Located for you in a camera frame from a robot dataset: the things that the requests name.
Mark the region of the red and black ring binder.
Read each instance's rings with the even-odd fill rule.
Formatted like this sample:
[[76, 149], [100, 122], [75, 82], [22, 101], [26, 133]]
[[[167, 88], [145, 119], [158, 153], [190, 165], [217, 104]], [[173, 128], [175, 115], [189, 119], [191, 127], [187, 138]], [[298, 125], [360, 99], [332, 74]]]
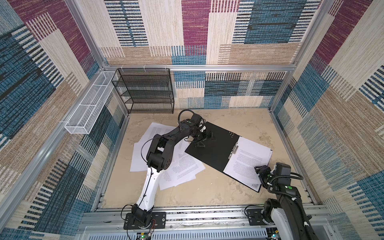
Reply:
[[206, 140], [205, 148], [196, 148], [194, 144], [190, 144], [186, 149], [186, 153], [223, 173], [235, 145], [241, 136], [210, 122], [206, 123], [206, 130], [212, 131], [216, 140]]

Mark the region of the white text paper top sheet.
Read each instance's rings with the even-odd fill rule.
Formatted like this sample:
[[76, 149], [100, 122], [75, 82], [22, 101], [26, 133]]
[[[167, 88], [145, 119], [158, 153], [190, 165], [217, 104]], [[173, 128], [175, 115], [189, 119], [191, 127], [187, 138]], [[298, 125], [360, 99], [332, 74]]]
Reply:
[[262, 184], [255, 168], [267, 166], [272, 154], [270, 148], [239, 137], [223, 173], [259, 192]]

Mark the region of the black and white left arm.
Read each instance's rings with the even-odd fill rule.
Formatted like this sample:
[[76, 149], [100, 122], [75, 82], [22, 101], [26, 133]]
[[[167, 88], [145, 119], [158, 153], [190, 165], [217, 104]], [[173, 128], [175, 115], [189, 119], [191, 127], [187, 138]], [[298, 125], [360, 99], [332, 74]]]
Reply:
[[142, 157], [148, 166], [147, 175], [141, 195], [132, 206], [132, 218], [138, 226], [147, 227], [153, 222], [153, 208], [160, 177], [172, 164], [176, 145], [192, 137], [192, 143], [202, 147], [203, 142], [211, 137], [207, 133], [205, 123], [200, 115], [193, 114], [190, 119], [178, 120], [178, 126], [173, 130], [162, 135], [156, 134], [148, 140], [149, 149]]

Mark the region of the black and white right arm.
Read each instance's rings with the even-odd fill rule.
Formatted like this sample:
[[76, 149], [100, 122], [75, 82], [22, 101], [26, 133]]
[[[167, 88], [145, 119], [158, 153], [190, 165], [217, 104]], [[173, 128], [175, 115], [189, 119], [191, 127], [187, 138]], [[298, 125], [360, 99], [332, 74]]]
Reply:
[[281, 240], [317, 240], [310, 219], [307, 216], [298, 189], [291, 180], [303, 180], [304, 177], [291, 171], [291, 166], [276, 163], [275, 167], [264, 165], [255, 167], [262, 186], [275, 199], [267, 199], [262, 210], [263, 221], [275, 225]]

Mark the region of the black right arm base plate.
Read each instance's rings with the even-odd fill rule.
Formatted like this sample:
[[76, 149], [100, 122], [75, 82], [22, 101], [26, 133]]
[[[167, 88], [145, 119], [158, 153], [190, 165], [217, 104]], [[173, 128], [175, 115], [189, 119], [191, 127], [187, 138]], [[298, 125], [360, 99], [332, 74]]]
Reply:
[[246, 215], [249, 221], [250, 226], [266, 226], [269, 225], [264, 218], [262, 214], [263, 209], [247, 209]]

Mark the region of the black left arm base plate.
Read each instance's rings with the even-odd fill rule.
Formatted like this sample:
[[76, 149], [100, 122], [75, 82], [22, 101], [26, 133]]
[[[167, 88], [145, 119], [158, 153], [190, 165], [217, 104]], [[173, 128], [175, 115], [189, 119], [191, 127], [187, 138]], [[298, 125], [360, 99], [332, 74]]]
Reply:
[[124, 222], [124, 230], [149, 230], [149, 229], [164, 229], [166, 226], [166, 212], [152, 212], [145, 217], [135, 216], [132, 213], [126, 214]]

